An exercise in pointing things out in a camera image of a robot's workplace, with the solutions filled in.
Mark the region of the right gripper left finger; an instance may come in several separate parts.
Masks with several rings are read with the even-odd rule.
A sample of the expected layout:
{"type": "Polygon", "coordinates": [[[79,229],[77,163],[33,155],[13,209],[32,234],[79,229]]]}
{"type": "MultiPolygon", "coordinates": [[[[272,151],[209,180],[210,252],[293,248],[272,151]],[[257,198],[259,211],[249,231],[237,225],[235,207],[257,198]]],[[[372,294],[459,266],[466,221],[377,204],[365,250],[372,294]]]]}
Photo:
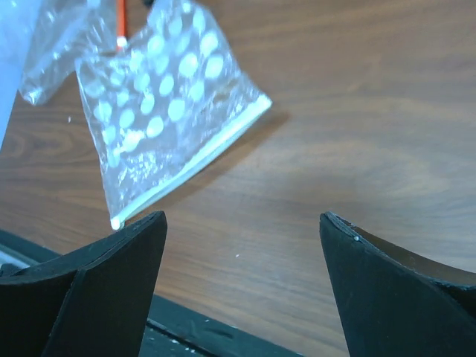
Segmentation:
{"type": "Polygon", "coordinates": [[[163,212],[23,269],[1,267],[2,356],[137,356],[167,235],[163,212]]]}

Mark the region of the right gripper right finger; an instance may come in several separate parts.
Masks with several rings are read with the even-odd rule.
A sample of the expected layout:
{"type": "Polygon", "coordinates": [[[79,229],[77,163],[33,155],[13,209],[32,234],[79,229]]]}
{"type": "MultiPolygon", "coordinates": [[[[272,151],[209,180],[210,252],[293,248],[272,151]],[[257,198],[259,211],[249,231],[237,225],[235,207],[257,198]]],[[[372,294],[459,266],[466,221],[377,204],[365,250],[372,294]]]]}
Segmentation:
{"type": "Polygon", "coordinates": [[[474,356],[475,273],[326,212],[320,238],[351,356],[474,356]]]}

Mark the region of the polka dot zip bag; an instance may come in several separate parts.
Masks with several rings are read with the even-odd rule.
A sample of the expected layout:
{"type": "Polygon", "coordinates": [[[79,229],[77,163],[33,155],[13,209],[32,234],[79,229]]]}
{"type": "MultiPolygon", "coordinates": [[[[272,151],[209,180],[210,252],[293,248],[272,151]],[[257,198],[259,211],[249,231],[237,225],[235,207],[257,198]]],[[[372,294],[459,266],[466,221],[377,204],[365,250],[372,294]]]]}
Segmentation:
{"type": "Polygon", "coordinates": [[[206,167],[272,105],[212,13],[156,1],[115,54],[76,62],[114,230],[206,167]]]}

